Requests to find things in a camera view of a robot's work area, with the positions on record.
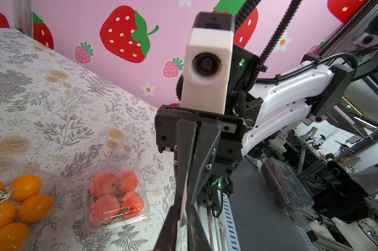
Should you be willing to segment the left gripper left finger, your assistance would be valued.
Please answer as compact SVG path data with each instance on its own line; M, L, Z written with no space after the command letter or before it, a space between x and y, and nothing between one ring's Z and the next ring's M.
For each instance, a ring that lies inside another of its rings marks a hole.
M175 251L178 222L179 213L173 205L168 211L153 251Z

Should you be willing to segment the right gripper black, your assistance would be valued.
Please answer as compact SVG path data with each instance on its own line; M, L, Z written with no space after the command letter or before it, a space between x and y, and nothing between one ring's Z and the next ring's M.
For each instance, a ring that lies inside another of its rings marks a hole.
M252 124L249 119L232 115L160 107L155 116L157 146L161 153L175 151L177 207L185 207L187 198L188 205L195 204L211 174L232 174L242 160L242 139Z

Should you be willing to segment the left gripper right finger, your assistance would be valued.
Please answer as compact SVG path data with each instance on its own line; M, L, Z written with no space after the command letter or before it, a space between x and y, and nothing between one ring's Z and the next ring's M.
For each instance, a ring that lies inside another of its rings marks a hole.
M188 217L188 251L211 251L211 246L194 205L185 207Z

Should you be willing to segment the white sticker sheet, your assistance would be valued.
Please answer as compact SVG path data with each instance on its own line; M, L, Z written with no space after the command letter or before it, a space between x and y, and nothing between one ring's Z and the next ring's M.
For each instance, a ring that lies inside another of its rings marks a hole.
M181 210L179 214L179 221L177 224L177 239L181 239L181 232L182 232L182 227L186 225L187 223L187 216L186 216L186 202L188 199L188 175L186 175L185 178L185 183L184 183L184 189L183 189L183 196L182 196L182 202L181 202Z

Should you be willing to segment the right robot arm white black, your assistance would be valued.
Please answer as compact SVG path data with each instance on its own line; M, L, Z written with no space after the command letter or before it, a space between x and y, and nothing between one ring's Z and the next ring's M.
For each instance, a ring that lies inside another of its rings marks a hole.
M244 155L280 129L324 117L356 73L355 56L342 52L307 54L292 71L259 78L301 2L290 2L260 56L234 43L257 5L245 1L236 15L196 15L176 87L181 104L163 105L155 116L159 151L174 153L175 209L195 204L203 189L230 176Z

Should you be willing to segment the clear small peach box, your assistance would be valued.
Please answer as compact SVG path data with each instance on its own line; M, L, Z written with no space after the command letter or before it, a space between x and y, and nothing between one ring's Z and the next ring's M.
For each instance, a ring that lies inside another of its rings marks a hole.
M84 175L84 210L87 229L94 234L147 219L145 184L135 166L105 166Z

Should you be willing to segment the clear grape box below table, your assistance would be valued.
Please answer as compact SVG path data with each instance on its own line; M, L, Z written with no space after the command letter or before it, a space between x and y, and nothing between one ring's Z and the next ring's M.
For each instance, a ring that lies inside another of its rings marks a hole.
M277 208L299 212L313 207L312 197L287 164L269 158L263 162L260 172Z

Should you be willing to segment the clear orange kumquat box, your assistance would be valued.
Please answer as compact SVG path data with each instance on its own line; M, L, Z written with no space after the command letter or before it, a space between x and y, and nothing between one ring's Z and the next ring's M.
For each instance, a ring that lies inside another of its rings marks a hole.
M0 251L29 251L50 215L61 205L70 183L63 177L11 159L0 160L0 188L10 193L0 203Z

